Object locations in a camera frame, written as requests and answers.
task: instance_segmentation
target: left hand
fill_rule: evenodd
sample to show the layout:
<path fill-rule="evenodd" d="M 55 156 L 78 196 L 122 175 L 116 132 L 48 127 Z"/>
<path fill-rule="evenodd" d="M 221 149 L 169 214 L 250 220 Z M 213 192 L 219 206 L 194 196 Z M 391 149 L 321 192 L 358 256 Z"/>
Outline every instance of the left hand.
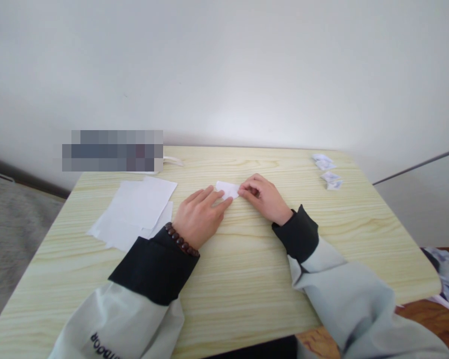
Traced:
<path fill-rule="evenodd" d="M 213 189 L 214 187 L 210 185 L 185 199 L 180 204 L 173 221 L 176 232 L 196 250 L 216 233 L 225 216 L 225 210 L 233 202 L 233 198 L 228 197 L 220 204 L 213 206 L 215 201 L 224 194 L 222 190 L 215 192 Z"/>

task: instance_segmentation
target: jacket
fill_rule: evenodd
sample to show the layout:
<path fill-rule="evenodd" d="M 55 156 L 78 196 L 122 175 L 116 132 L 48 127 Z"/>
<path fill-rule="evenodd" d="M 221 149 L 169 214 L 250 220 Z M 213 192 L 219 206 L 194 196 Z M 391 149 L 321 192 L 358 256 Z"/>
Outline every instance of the jacket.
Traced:
<path fill-rule="evenodd" d="M 305 293 L 344 359 L 449 359 L 432 332 L 394 313 L 395 297 L 367 266 L 348 263 L 318 234 L 303 206 L 282 227 L 291 285 Z M 198 258 L 183 253 L 163 228 L 138 237 L 109 277 L 71 316 L 51 359 L 170 358 L 184 323 L 179 293 Z M 301 343 L 297 358 L 315 358 Z"/>

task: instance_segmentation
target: wooden table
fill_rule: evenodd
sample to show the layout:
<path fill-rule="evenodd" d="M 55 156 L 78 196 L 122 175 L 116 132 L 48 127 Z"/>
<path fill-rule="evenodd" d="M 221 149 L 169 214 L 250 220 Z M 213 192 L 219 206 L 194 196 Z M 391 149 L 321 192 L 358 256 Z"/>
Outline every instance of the wooden table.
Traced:
<path fill-rule="evenodd" d="M 328 191 L 311 159 L 325 153 L 344 179 Z M 319 233 L 349 261 L 371 267 L 395 291 L 398 303 L 437 294 L 440 281 L 398 219 L 353 160 L 335 151 L 165 147 L 185 167 L 164 165 L 159 178 L 176 181 L 179 203 L 217 180 L 242 183 L 260 173 L 297 209 L 302 203 Z M 45 358 L 80 303 L 124 257 L 87 236 L 127 173 L 84 173 L 0 316 L 0 359 Z M 268 221 L 242 198 L 181 293 L 185 325 L 175 358 L 202 358 L 299 333 L 319 325 L 307 298 L 291 288 L 284 247 Z"/>

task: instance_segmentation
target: right hand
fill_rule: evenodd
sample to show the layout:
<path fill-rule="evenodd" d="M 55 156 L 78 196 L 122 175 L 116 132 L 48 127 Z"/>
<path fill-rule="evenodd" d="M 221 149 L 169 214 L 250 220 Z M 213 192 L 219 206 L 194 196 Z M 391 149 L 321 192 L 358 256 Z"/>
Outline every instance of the right hand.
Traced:
<path fill-rule="evenodd" d="M 293 216 L 293 211 L 276 187 L 259 174 L 253 174 L 239 186 L 238 194 L 248 200 L 264 218 L 279 226 L 283 226 Z"/>
<path fill-rule="evenodd" d="M 200 249 L 216 233 L 223 221 L 225 210 L 233 202 L 233 197 L 228 197 L 214 205 L 223 194 L 223 191 L 213 191 L 213 186 L 210 185 L 196 191 L 180 204 L 173 228 L 194 249 Z"/>

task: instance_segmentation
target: folded paper piece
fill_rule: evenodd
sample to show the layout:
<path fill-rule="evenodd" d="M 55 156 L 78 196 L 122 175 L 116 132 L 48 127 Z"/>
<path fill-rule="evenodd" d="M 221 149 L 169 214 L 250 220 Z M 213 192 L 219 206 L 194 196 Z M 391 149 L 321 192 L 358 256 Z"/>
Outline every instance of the folded paper piece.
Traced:
<path fill-rule="evenodd" d="M 329 190 L 338 190 L 341 188 L 341 185 L 343 184 L 343 180 L 339 180 L 339 181 L 335 181 L 335 182 L 330 182 L 328 183 L 328 188 Z"/>
<path fill-rule="evenodd" d="M 332 160 L 332 159 L 330 159 L 329 157 L 327 157 L 326 155 L 323 155 L 323 154 L 314 154 L 314 155 L 313 155 L 313 159 L 314 159 L 315 161 L 326 161 L 326 162 L 331 162 L 331 163 L 333 163 L 333 160 Z"/>
<path fill-rule="evenodd" d="M 233 197 L 233 199 L 239 197 L 238 194 L 239 185 L 228 183 L 228 182 L 216 182 L 216 190 L 217 191 L 224 191 L 224 194 L 222 196 L 223 199 L 227 199 L 228 197 Z"/>
<path fill-rule="evenodd" d="M 334 173 L 328 171 L 325 174 L 321 175 L 321 178 L 326 182 L 333 182 L 341 178 L 341 176 L 335 175 Z"/>
<path fill-rule="evenodd" d="M 122 181 L 106 211 L 87 234 L 128 252 L 138 236 L 152 238 L 171 220 L 173 203 L 168 202 L 177 183 L 145 177 Z"/>
<path fill-rule="evenodd" d="M 319 167 L 320 170 L 325 171 L 325 170 L 330 170 L 333 168 L 336 168 L 336 165 L 332 164 L 331 162 L 327 162 L 324 160 L 318 160 L 316 161 L 316 165 Z"/>

